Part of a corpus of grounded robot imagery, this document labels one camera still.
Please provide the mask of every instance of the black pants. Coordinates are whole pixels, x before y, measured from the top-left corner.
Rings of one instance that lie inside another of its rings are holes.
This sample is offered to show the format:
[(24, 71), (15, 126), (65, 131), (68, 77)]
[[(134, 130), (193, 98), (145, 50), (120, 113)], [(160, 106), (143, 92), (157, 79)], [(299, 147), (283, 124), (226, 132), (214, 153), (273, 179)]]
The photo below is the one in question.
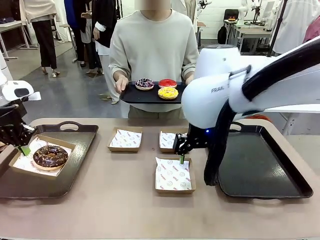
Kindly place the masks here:
[(71, 28), (74, 34), (74, 40), (76, 45), (77, 60), (83, 62), (85, 60), (85, 45), (81, 40), (80, 28)]
[(89, 69), (100, 68), (102, 69), (100, 57), (96, 51), (96, 43), (90, 42), (85, 43), (86, 54), (88, 56), (89, 61)]
[(57, 57), (50, 20), (35, 21), (32, 26), (40, 46), (41, 66), (56, 69)]

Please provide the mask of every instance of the tray handle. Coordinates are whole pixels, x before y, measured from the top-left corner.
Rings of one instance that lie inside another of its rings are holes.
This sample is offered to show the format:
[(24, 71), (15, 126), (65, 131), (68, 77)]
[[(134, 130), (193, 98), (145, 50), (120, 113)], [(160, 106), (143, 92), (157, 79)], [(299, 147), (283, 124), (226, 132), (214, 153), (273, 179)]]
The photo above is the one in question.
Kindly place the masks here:
[[(76, 125), (78, 129), (67, 128), (62, 130), (61, 127), (67, 124)], [(66, 133), (85, 132), (87, 130), (85, 125), (82, 125), (76, 121), (63, 121), (55, 125), (50, 125), (50, 127), (56, 129), (57, 132), (66, 132)]]
[(237, 125), (239, 127), (241, 127), (240, 130), (237, 129), (230, 129), (229, 133), (252, 133), (252, 132), (260, 132), (260, 129), (258, 129), (259, 127), (261, 128), (261, 126), (257, 126), (257, 125), (244, 125), (240, 122), (237, 121), (233, 121), (231, 123), (231, 125)]

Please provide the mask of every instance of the red donut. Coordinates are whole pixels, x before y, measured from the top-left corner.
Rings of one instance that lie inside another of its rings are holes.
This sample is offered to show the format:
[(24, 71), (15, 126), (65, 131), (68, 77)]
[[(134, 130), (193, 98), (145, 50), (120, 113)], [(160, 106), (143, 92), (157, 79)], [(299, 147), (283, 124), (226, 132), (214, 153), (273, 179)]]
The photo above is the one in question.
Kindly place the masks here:
[(173, 81), (172, 79), (163, 79), (159, 82), (159, 87), (164, 88), (164, 87), (172, 87), (176, 88), (177, 87), (177, 82)]

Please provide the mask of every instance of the donut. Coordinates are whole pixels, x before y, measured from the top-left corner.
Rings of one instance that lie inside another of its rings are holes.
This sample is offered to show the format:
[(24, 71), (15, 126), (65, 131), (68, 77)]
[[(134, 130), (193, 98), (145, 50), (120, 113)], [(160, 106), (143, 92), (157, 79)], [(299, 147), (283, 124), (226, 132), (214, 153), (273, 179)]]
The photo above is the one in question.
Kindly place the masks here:
[(150, 78), (140, 78), (135, 82), (135, 87), (142, 91), (151, 90), (154, 88), (154, 86), (155, 83)]
[(172, 87), (175, 89), (177, 87), (177, 82), (173, 81), (172, 79), (163, 79), (159, 82), (159, 87), (160, 88)]
[(33, 164), (36, 168), (53, 171), (62, 168), (68, 160), (68, 153), (60, 146), (43, 146), (33, 154)]
[(178, 94), (179, 94), (178, 90), (170, 86), (165, 86), (163, 88), (160, 88), (158, 91), (159, 97), (165, 100), (176, 99)]

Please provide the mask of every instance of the desk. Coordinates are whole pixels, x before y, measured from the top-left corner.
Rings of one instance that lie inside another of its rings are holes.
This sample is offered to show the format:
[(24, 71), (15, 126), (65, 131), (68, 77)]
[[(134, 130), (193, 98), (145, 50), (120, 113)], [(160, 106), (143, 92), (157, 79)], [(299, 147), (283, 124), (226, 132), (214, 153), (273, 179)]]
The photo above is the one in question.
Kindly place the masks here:
[(62, 24), (60, 25), (61, 28), (68, 28), (68, 32), (70, 34), (70, 38), (71, 38), (71, 43), (72, 43), (72, 47), (74, 50), (74, 54), (75, 54), (75, 58), (72, 60), (72, 63), (75, 63), (78, 60), (78, 55), (77, 55), (77, 45), (76, 45), (76, 41), (74, 39), (74, 37), (72, 36), (72, 31), (71, 31), (71, 27), (69, 24)]
[(16, 28), (21, 28), (23, 39), (24, 39), (24, 44), (25, 44), (25, 47), (20, 47), (19, 49), (29, 49), (29, 50), (38, 49), (37, 47), (33, 47), (33, 46), (29, 45), (28, 40), (27, 40), (28, 34), (26, 34), (26, 30), (25, 30), (21, 21), (13, 21), (13, 22), (0, 24), (0, 42), (1, 42), (2, 49), (3, 49), (4, 59), (6, 59), (6, 60), (17, 59), (18, 57), (8, 55), (8, 52), (7, 52), (4, 40), (1, 36), (1, 33), (4, 33), (4, 32), (9, 31), (11, 29), (16, 29)]
[(294, 129), (294, 125), (300, 114), (320, 114), (320, 104), (279, 106), (266, 109), (265, 112), (280, 114), (290, 113), (289, 117), (286, 119), (286, 123), (282, 131), (282, 134), (286, 136), (290, 135), (290, 133)]
[[(98, 125), (99, 130), (71, 191), (60, 199), (0, 200), (0, 238), (7, 239), (304, 239), (320, 236), (320, 180), (276, 127), (262, 125), (312, 187), (308, 199), (261, 200), (225, 196), (206, 186), (204, 149), (190, 152), (196, 190), (191, 195), (160, 196), (155, 191), (159, 131), (163, 126), (188, 127), (185, 120), (114, 118), (43, 118), (32, 125), (63, 121)], [(114, 127), (143, 126), (138, 153), (110, 153)], [(3, 157), (11, 146), (0, 155)]]
[(249, 24), (249, 25), (238, 25), (237, 21), (229, 21), (229, 20), (224, 20), (223, 21), (227, 25), (228, 33), (227, 33), (227, 38), (225, 40), (225, 44), (233, 44), (233, 39), (232, 39), (232, 34), (236, 29), (242, 29), (242, 28), (254, 28), (254, 29), (263, 29), (264, 26), (259, 26), (255, 24)]
[[(259, 39), (259, 38), (270, 38), (272, 32), (265, 31), (263, 28), (259, 27), (241, 27), (236, 28), (235, 39), (240, 37), (240, 47), (239, 51), (241, 53), (242, 45), (244, 43), (244, 39)], [(258, 41), (255, 42), (253, 49), (251, 52), (255, 52), (258, 45)]]
[(198, 47), (201, 47), (201, 31), (200, 28), (205, 28), (207, 25), (205, 25), (202, 21), (198, 21), (196, 23), (197, 26), (197, 32), (196, 32), (196, 42), (198, 44)]

